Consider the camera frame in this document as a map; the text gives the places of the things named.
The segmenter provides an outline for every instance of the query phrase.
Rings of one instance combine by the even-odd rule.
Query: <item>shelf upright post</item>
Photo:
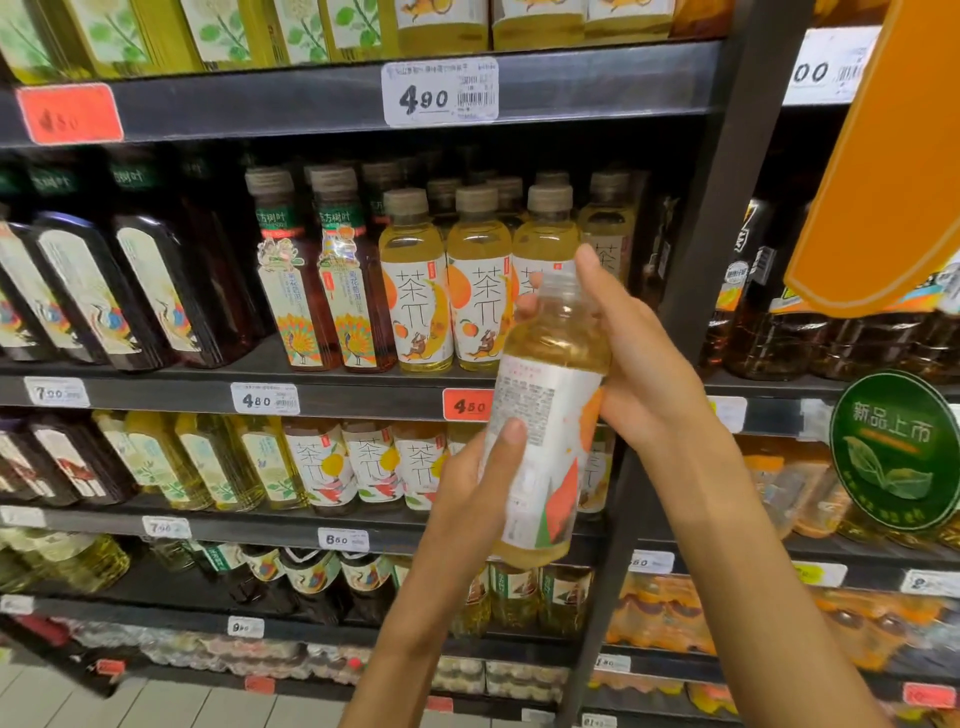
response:
[[[813,0],[737,0],[710,91],[710,112],[686,213],[660,304],[660,320],[696,363],[709,316],[780,115]],[[636,453],[620,468],[607,509],[610,538],[591,589],[592,606],[555,728],[579,724],[588,681],[607,634],[652,486]]]

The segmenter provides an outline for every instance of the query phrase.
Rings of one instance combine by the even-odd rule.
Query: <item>fingernail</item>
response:
[[[519,445],[527,438],[527,425],[520,418],[511,417],[500,430],[500,437],[511,445]]]

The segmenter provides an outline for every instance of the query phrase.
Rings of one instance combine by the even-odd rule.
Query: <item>orange hanging sign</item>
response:
[[[784,280],[839,318],[897,302],[960,249],[960,3],[894,0]]]

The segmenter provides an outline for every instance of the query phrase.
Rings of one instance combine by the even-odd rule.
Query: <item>white floor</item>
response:
[[[43,667],[0,665],[0,728],[336,728],[343,703],[157,680],[125,680],[102,700]],[[420,728],[529,728],[426,713]]]

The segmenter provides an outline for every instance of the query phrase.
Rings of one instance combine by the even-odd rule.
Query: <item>tea leaf illustration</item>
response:
[[[930,492],[932,480],[933,473],[918,473],[909,468],[894,468],[887,474],[883,490],[904,500],[920,500]]]
[[[876,459],[874,451],[863,440],[856,437],[845,437],[847,449],[850,453],[850,461],[867,482],[884,487],[883,467],[880,461]]]

